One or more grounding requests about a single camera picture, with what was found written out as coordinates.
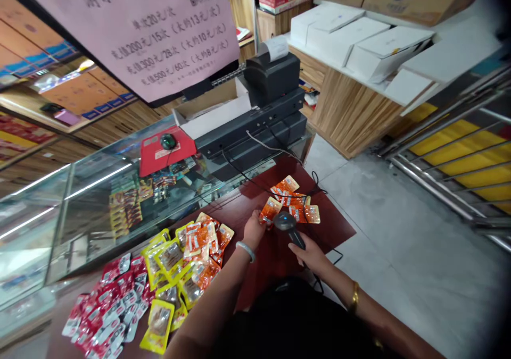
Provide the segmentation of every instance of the person's right hand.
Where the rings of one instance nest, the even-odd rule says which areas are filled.
[[[333,266],[333,263],[323,254],[316,242],[307,237],[304,233],[300,233],[300,235],[305,243],[305,250],[302,250],[293,243],[288,244],[289,249],[294,252],[300,265],[303,266],[305,262],[307,267],[310,268],[314,274],[321,276],[325,270]]]

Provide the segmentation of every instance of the barcode scanner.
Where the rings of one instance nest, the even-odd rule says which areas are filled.
[[[273,225],[277,230],[288,233],[291,241],[302,250],[305,250],[302,236],[296,230],[296,219],[290,213],[278,213],[273,218]]]

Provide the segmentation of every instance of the metal railing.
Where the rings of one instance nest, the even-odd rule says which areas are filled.
[[[478,133],[493,130],[502,124],[511,125],[511,118],[486,108],[498,99],[511,98],[510,93],[511,65],[506,65],[472,84],[445,108],[437,109],[417,123],[413,129],[399,136],[378,150],[377,153],[458,213],[473,227],[476,233],[485,235],[511,253],[511,216],[498,207],[499,205],[511,203],[511,181],[491,182],[490,179],[491,183],[475,187],[464,186],[458,181],[459,178],[491,171],[491,169],[506,168],[508,166],[511,169],[511,158],[507,161],[498,161],[476,169],[470,169],[468,164],[467,171],[457,174],[446,174],[443,171],[443,168],[450,164],[502,148],[511,144],[511,141],[504,140],[483,149],[475,150],[462,156],[456,156],[439,164],[432,164],[426,160],[432,154],[453,146],[469,137],[473,137]],[[492,122],[424,154],[417,155],[410,150],[448,126],[475,113],[490,117]],[[471,145],[471,149],[473,148],[476,148],[475,144]],[[502,187],[509,187],[509,195],[506,195],[506,199],[488,201],[477,193],[477,191],[483,189]]]

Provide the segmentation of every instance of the paper sign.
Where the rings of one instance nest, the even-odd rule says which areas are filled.
[[[271,39],[261,43],[259,47],[260,51],[258,52],[258,56],[269,52],[270,62],[274,62],[275,60],[280,59],[289,53],[287,38],[283,35],[272,37]]]
[[[147,102],[236,60],[229,0],[37,0]]]

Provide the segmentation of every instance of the gold bracelet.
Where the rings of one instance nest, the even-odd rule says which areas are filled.
[[[355,314],[357,312],[357,306],[358,306],[358,282],[353,281],[353,299],[351,300],[351,306],[348,309],[348,311],[352,314]]]

